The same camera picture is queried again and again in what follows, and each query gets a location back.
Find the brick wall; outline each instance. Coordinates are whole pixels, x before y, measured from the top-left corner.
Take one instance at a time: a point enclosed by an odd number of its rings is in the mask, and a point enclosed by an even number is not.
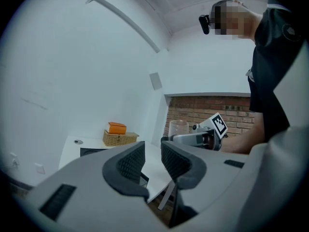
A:
[[[164,129],[164,135],[169,133],[169,122],[181,119],[192,126],[201,123],[219,112],[225,121],[229,136],[235,136],[252,128],[254,113],[249,112],[250,97],[230,96],[182,96],[173,97]]]

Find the light switch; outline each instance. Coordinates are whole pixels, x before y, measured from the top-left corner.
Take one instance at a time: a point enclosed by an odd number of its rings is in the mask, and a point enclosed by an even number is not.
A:
[[[38,164],[38,163],[35,163],[34,165],[35,165],[36,170],[37,170],[37,172],[38,172],[39,174],[45,174],[45,170],[44,170],[43,165]]]

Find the black device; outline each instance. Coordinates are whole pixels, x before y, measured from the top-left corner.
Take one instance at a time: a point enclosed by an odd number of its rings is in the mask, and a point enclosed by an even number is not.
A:
[[[210,27],[209,27],[209,24],[210,24],[210,20],[209,20],[209,15],[204,15],[202,14],[199,18],[198,18],[201,26],[202,26],[202,29],[203,29],[203,32],[204,34],[209,34],[209,31],[210,31]]]

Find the person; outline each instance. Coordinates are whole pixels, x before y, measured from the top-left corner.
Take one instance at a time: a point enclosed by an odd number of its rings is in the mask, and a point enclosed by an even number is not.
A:
[[[213,5],[210,28],[215,34],[237,35],[255,43],[253,64],[247,72],[251,90],[250,110],[255,112],[249,131],[224,138],[221,151],[249,154],[252,147],[267,142],[289,127],[273,90],[296,58],[303,37],[282,0],[268,0],[263,15],[250,11],[242,2],[223,0]]]

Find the white wall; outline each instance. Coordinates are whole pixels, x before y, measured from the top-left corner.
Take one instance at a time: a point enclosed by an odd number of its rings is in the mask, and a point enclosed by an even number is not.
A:
[[[27,0],[1,39],[0,148],[5,160],[18,155],[9,174],[30,185],[57,170],[68,134],[99,138],[116,121],[144,136],[156,53],[119,16],[85,1]]]
[[[254,43],[203,34],[200,26],[175,33],[166,67],[159,73],[164,94],[250,93],[247,77]]]

